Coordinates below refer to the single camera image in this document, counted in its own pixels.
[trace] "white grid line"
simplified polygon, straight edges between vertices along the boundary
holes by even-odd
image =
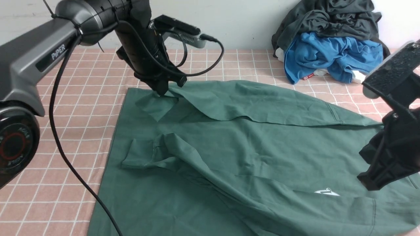
[[[49,90],[49,89],[50,89],[50,87],[53,85],[53,83],[54,83],[54,80],[51,80],[51,82],[50,82],[50,84],[48,85],[48,88],[47,88],[47,90],[45,91],[45,93],[44,93],[42,96],[40,96],[41,101],[44,99],[44,97],[46,96],[46,94],[47,94],[48,90]],[[19,181],[20,181],[20,179],[22,178],[22,176],[24,175],[24,173],[25,173],[25,170],[23,170],[23,171],[20,173],[20,175],[19,175],[19,177],[18,177],[18,179],[17,179],[17,181],[16,181],[17,183],[19,183]],[[12,189],[12,191],[10,192],[9,197],[8,197],[8,199],[7,199],[6,203],[5,203],[5,205],[3,206],[3,209],[0,211],[0,217],[3,215],[3,212],[4,212],[4,210],[6,209],[6,206],[7,206],[7,202],[8,202],[8,201],[10,200],[10,198],[12,197],[12,194],[13,194],[13,192],[15,191],[16,186],[17,186],[17,185],[14,185],[14,186],[13,186],[13,189]]]
[[[273,71],[273,66],[271,65],[271,61],[269,60],[268,63],[270,64],[270,71],[271,71],[271,76],[273,77],[273,81],[274,81],[274,86],[278,86],[276,79],[274,78],[274,71]]]
[[[314,90],[313,86],[311,86],[311,80],[310,80],[310,79],[307,79],[307,81],[308,81],[308,86],[311,88],[311,90],[312,90],[312,92],[313,92],[313,94],[314,94],[314,97],[316,97],[316,92],[315,92],[315,90]]]
[[[27,170],[68,170],[68,167],[47,167],[47,168],[26,168]],[[78,167],[74,168],[76,170],[97,170],[97,169],[105,169],[105,167]]]
[[[323,78],[324,78],[324,80],[325,80],[325,83],[326,83],[326,85],[328,86],[328,90],[330,91],[330,94],[331,95],[333,95],[333,97],[334,97],[334,104],[338,104],[338,102],[337,102],[337,99],[336,99],[336,96],[334,96],[334,94],[333,94],[333,92],[332,92],[332,90],[331,90],[331,87],[330,87],[330,83],[328,82],[328,80],[327,80],[327,78],[325,77],[325,75],[324,76],[322,76]]]
[[[128,67],[128,65],[126,65],[126,69],[124,70],[124,75],[126,74],[126,72],[127,72],[127,67]],[[118,91],[120,91],[120,89],[121,89],[121,85],[122,85],[122,83],[123,83],[123,81],[124,81],[124,79],[123,78],[121,78],[121,81],[120,81],[120,85],[119,85],[119,87],[118,87]],[[115,108],[115,104],[117,103],[117,100],[118,100],[118,96],[116,96],[115,97],[115,100],[114,100],[114,106],[112,107],[112,109],[111,109],[111,111]],[[111,118],[111,116],[109,116],[108,117],[108,120],[107,120],[107,124],[109,124],[109,121],[110,121],[110,118]],[[98,152],[100,151],[100,148],[102,147],[102,141],[105,139],[104,137],[105,137],[105,133],[106,133],[106,129],[104,129],[104,131],[103,131],[103,133],[102,133],[102,138],[101,138],[101,141],[100,141],[100,143],[99,143],[99,147],[98,147]],[[97,162],[97,160],[98,160],[98,156],[99,156],[99,154],[96,154],[96,156],[95,156],[95,161],[93,162],[93,166],[95,166],[96,165],[96,162]],[[87,178],[87,183],[89,183],[90,182],[90,180],[91,180],[91,177],[92,177],[92,173],[93,173],[93,170],[95,170],[95,169],[97,169],[97,168],[91,168],[91,171],[90,171],[90,173],[89,173],[89,177]],[[87,192],[87,189],[85,189],[84,191],[83,191],[83,195],[82,195],[82,200],[84,199],[84,197],[85,197],[85,195],[86,195],[86,192]],[[80,210],[81,210],[81,207],[82,207],[82,202],[80,203],[80,205],[79,205],[79,208],[78,208],[78,210],[77,210],[77,213],[76,213],[76,217],[74,218],[74,223],[73,223],[73,226],[71,227],[71,231],[70,231],[70,235],[72,235],[73,234],[73,230],[74,230],[74,227],[76,226],[76,221],[77,221],[77,218],[79,217],[79,213],[80,213]]]
[[[206,68],[208,68],[208,61],[209,61],[209,55],[208,55],[208,50],[206,49]],[[206,81],[208,81],[208,73],[206,73],[205,75],[206,75]]]
[[[378,113],[378,114],[381,114],[380,112],[379,112],[379,110],[377,109],[377,107],[376,107],[376,103],[373,101],[373,99],[370,99],[370,101],[371,101],[371,104],[373,105],[373,107],[375,108],[375,110],[376,110],[376,112]]]
[[[356,103],[354,102],[353,96],[350,94],[349,88],[348,88],[347,86],[346,86],[346,90],[347,90],[347,93],[348,93],[348,95],[349,95],[350,99],[352,100],[352,102],[351,102],[351,103],[356,104]],[[361,111],[360,111],[359,106],[358,106],[358,105],[356,105],[356,108],[357,108],[358,113],[360,114],[360,113],[361,113]]]
[[[83,184],[9,184],[9,186],[83,186]]]
[[[241,66],[239,65],[239,55],[236,54],[236,58],[238,59],[238,74],[239,74],[239,80],[242,80],[241,76]]]
[[[251,50],[251,52],[252,52],[252,63],[254,64],[255,78],[257,78],[257,82],[259,82],[259,80],[258,80],[258,73],[257,73],[257,67],[255,66],[254,50]]]
[[[315,93],[317,93],[317,94],[331,94],[331,95],[349,95],[348,93],[345,93],[345,94],[341,94],[341,93],[334,93],[334,94],[332,94],[332,93],[328,93],[328,92],[315,92]],[[371,102],[363,102],[363,103],[360,103],[360,102],[357,102],[357,103],[355,103],[355,104],[361,104],[361,105],[367,105],[367,104],[372,104]],[[114,104],[97,104],[97,106],[113,106]],[[75,105],[69,105],[69,104],[61,104],[60,106],[71,106],[71,107],[73,107],[73,106],[75,106]],[[81,106],[81,107],[83,107],[83,106],[94,106],[94,105],[91,105],[91,104],[77,104],[77,106]],[[88,116],[88,115],[54,115],[54,117],[60,117],[60,116]]]
[[[84,155],[84,154],[108,154],[108,152],[66,152],[66,154],[68,155]],[[48,152],[37,152],[37,154],[39,155],[52,155],[52,154],[56,154],[56,153],[48,153]]]
[[[92,75],[92,71],[93,71],[93,69],[94,69],[94,68],[92,68],[92,69],[91,69],[90,74],[89,74],[88,78],[86,79],[86,83],[88,82],[89,77]],[[79,98],[78,98],[78,100],[77,100],[76,104],[78,104],[78,103],[79,103],[80,98],[81,98],[81,95],[79,96]],[[74,111],[76,110],[76,107],[77,107],[77,105],[75,105],[75,106],[74,106],[73,111],[72,111],[72,113],[71,113],[71,114],[73,114],[73,113],[74,113]],[[64,135],[64,134],[65,134],[66,129],[67,129],[67,127],[65,127],[65,128],[64,128],[64,132],[63,132],[63,134],[62,134],[62,135]],[[65,183],[66,183],[66,181],[67,181],[67,177],[68,177],[68,173],[69,173],[69,172],[70,172],[70,170],[68,170],[68,171],[67,171],[67,175],[66,175],[66,178],[64,179],[63,184],[65,184]],[[49,221],[51,221],[51,219],[53,218],[53,215],[54,215],[54,212],[55,212],[55,208],[57,207],[57,203],[58,203],[58,201],[59,201],[59,199],[60,199],[60,197],[61,197],[61,193],[63,192],[63,189],[64,189],[64,185],[61,187],[60,192],[59,192],[59,194],[58,194],[58,196],[57,196],[57,200],[56,200],[56,202],[54,203],[54,206],[53,206],[53,208],[52,208],[52,212],[51,212],[51,215],[50,215],[50,219],[49,219]],[[49,225],[50,225],[50,222],[48,222],[48,223],[47,223],[47,226],[45,227],[45,230],[44,230],[43,236],[45,236],[45,234],[46,234],[46,232],[47,232],[47,229],[48,229],[48,226],[49,226]]]
[[[222,57],[222,59],[220,60],[219,63],[222,63],[222,80],[225,81],[225,69],[224,69],[224,65],[223,63],[225,62],[224,58]]]
[[[192,50],[191,51],[191,49],[189,49],[189,52],[188,53],[191,53],[191,54],[205,54],[206,52],[205,52],[205,50],[206,49],[202,49],[202,50],[200,50],[200,51],[196,51],[196,50]],[[77,54],[81,54],[81,52],[74,52],[73,53],[73,55],[77,55]],[[89,54],[98,54],[97,52],[85,52],[85,54],[87,54],[87,55],[89,55]],[[106,55],[106,54],[109,54],[109,55],[113,55],[113,53],[110,53],[110,52],[105,52],[105,53],[103,53],[103,52],[101,52],[101,54],[102,55]],[[209,52],[208,54],[212,54],[212,55],[219,55],[219,53],[218,52]],[[225,51],[225,54],[232,54],[232,55],[235,55],[236,54],[236,52],[227,52],[227,51]],[[256,52],[255,54],[266,54],[265,52],[264,53],[262,53],[262,52]]]
[[[66,202],[66,201],[60,201],[59,203],[95,203],[95,201],[70,201],[70,202]],[[42,202],[42,201],[32,201],[32,202],[8,202],[10,204],[28,204],[28,203],[37,203],[37,204],[49,204],[49,203],[55,203],[55,201],[49,201],[49,202]]]
[[[60,97],[60,99],[58,100],[58,102],[57,102],[57,104],[59,104],[60,103],[60,101],[61,101],[61,99],[62,99],[63,97],[61,96]],[[56,110],[57,110],[57,107],[58,107],[58,105],[56,105],[55,107],[54,107],[54,110],[53,110],[53,112],[55,112]],[[45,131],[46,131],[46,129],[44,129],[43,131],[42,131],[42,133],[41,133],[41,136],[40,137],[42,137],[43,135],[44,135],[44,133],[45,133]],[[51,165],[51,162],[52,162],[53,160],[52,160],[52,158],[51,158],[51,160],[50,160],[50,162],[48,163],[48,166],[50,166]],[[41,178],[41,180],[39,181],[40,183],[44,180],[44,178],[45,178],[45,176],[46,176],[46,174],[47,174],[47,170],[45,170],[44,171],[44,174],[42,175],[42,178]],[[25,213],[25,215],[24,215],[24,218],[23,218],[23,221],[25,221],[25,219],[26,219],[26,217],[28,216],[28,213],[29,213],[29,211],[30,211],[30,209],[31,209],[31,207],[32,207],[32,203],[33,203],[33,201],[35,200],[35,198],[36,198],[36,196],[37,196],[37,194],[38,194],[38,191],[39,191],[39,189],[40,189],[40,185],[38,185],[37,186],[37,189],[35,190],[35,193],[34,193],[34,196],[32,197],[32,201],[31,201],[31,203],[29,204],[29,206],[28,206],[28,209],[26,210],[26,213]],[[16,232],[16,236],[18,236],[19,235],[19,232],[21,231],[21,229],[22,229],[22,225],[23,225],[23,223],[21,223],[20,225],[19,225],[19,228],[18,228],[18,231]]]
[[[74,221],[72,220],[45,220],[45,221],[41,221],[41,220],[11,220],[11,221],[2,221],[0,220],[0,223],[47,223],[47,225],[49,223],[73,223]],[[89,220],[78,220],[76,221],[76,223],[81,223],[81,222],[85,222],[85,223],[89,223]]]
[[[60,139],[60,141],[101,141],[101,140],[111,140],[111,139],[112,138],[103,138],[103,139],[83,139],[82,138],[82,139]],[[43,139],[43,141],[55,141],[55,139]]]
[[[190,61],[190,63],[189,63],[189,73],[191,74],[191,72],[192,72],[192,56],[194,55],[194,53],[192,53],[192,51],[191,51],[191,61]]]
[[[175,65],[177,64],[176,62],[177,57],[178,57],[178,50],[175,50],[175,60],[174,60]]]

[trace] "white wall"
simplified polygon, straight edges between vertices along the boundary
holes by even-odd
[[[59,0],[47,0],[55,8]],[[150,0],[153,17],[166,14],[217,37],[227,49],[265,49],[287,12],[299,0]],[[374,0],[381,39],[390,47],[420,39],[420,0]],[[0,44],[50,20],[42,0],[1,0]],[[114,34],[103,47],[119,46]],[[179,47],[173,41],[168,47]]]

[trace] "pile of clothes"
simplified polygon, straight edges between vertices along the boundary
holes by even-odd
[[[271,42],[292,84],[329,73],[361,83],[390,55],[379,40],[381,13],[371,0],[302,0],[282,21]]]

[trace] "red ring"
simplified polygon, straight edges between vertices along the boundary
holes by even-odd
[[[6,143],[6,141],[9,140],[13,136],[20,136],[22,138],[22,140],[25,140],[25,136],[23,134],[21,134],[21,133],[13,133],[13,134],[7,136],[5,139],[3,139],[3,141],[2,141],[2,143],[0,145],[0,156],[2,156],[3,159],[5,159],[5,160],[14,160],[14,159],[16,159],[20,154],[22,154],[22,152],[25,149],[25,142],[23,142],[22,148],[18,152],[17,155],[12,156],[12,157],[6,157],[6,155],[4,154],[4,143]]]

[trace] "white logo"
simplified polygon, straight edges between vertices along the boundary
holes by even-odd
[[[55,52],[51,54],[52,59],[57,59],[65,50],[66,47],[64,46],[64,44],[62,44],[59,48],[57,48],[57,50],[55,50]]]
[[[326,195],[333,195],[333,196],[340,196],[338,193],[333,192],[330,188],[325,190],[319,190],[315,192],[316,194],[326,194]]]

